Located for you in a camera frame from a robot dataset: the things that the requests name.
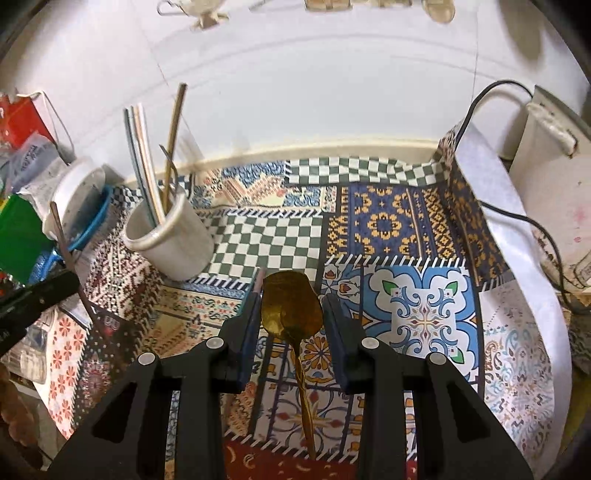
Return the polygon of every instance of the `spoon handle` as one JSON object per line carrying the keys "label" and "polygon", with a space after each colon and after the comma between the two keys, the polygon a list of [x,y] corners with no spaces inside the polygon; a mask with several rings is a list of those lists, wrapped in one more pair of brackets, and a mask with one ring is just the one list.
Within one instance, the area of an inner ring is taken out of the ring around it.
{"label": "spoon handle", "polygon": [[300,345],[293,345],[295,356],[295,379],[297,380],[298,390],[300,391],[301,403],[301,422],[306,437],[306,448],[311,460],[316,460],[316,446],[314,445],[314,423],[312,421],[312,413],[310,408],[310,401],[306,394],[306,378],[304,376],[304,369],[300,359]]}

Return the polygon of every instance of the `patterned tablecloth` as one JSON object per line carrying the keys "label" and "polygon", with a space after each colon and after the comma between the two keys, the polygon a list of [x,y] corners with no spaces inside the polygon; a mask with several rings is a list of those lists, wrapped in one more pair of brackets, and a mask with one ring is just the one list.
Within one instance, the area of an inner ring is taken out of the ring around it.
{"label": "patterned tablecloth", "polygon": [[[183,283],[124,247],[121,229],[139,193],[118,187],[109,212],[115,227],[96,247],[85,287],[111,342],[125,362],[147,349],[163,357],[185,352],[236,314],[257,267],[300,270],[319,295],[336,293],[369,336],[408,355],[447,355],[535,466],[553,416],[550,363],[449,142],[420,166],[308,158],[184,178],[216,250],[204,272]],[[66,313],[50,338],[46,400],[69,436],[122,368],[95,329],[85,332]],[[229,478],[355,476],[363,395],[340,391],[323,330],[305,341],[302,359],[319,460],[309,461],[304,448],[293,352],[261,330],[251,380],[230,410]],[[413,478],[410,394],[405,403]]]}

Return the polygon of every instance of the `green and white checkered pattern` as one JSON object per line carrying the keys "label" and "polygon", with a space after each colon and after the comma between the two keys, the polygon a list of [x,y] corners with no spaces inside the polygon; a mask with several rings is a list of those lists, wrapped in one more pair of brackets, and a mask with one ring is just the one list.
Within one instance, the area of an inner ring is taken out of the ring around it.
{"label": "green and white checkered pattern", "polygon": [[287,182],[299,185],[348,184],[355,181],[423,187],[446,179],[438,161],[411,165],[393,158],[319,157],[290,160]]}
{"label": "green and white checkered pattern", "polygon": [[239,215],[203,218],[215,242],[212,262],[201,276],[250,282],[257,267],[298,270],[316,279],[322,217],[254,218]]}

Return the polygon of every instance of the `plastic bag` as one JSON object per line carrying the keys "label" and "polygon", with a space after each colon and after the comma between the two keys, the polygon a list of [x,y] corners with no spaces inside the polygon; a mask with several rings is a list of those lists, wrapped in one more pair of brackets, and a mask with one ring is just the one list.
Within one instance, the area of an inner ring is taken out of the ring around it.
{"label": "plastic bag", "polygon": [[18,193],[42,174],[47,180],[53,179],[62,166],[65,171],[66,164],[60,158],[56,146],[46,137],[33,133],[10,159],[7,190]]}

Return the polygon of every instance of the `white plastic container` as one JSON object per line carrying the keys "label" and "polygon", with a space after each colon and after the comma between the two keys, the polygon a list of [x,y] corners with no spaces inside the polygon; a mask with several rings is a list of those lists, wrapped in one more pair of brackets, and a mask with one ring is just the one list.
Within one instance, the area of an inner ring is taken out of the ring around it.
{"label": "white plastic container", "polygon": [[213,256],[213,238],[178,187],[162,225],[152,228],[145,201],[131,212],[121,233],[127,248],[141,254],[172,280],[199,275]]}

